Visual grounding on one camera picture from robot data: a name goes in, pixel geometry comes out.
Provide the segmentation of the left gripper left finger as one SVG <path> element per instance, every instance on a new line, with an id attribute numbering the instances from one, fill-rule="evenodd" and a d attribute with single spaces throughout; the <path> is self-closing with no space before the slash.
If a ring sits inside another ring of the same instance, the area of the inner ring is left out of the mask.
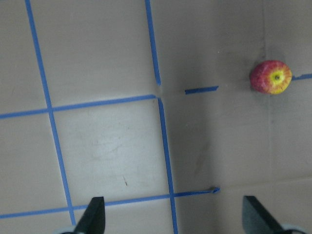
<path id="1" fill-rule="evenodd" d="M 93 197 L 76 225 L 74 234 L 104 234 L 105 207 L 104 197 Z"/>

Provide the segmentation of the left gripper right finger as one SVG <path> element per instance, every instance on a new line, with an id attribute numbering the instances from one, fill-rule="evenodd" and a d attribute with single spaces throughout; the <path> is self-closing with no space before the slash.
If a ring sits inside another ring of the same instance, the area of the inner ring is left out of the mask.
<path id="1" fill-rule="evenodd" d="M 242 226 L 246 234 L 289 234 L 255 196 L 245 195 L 242 202 Z"/>

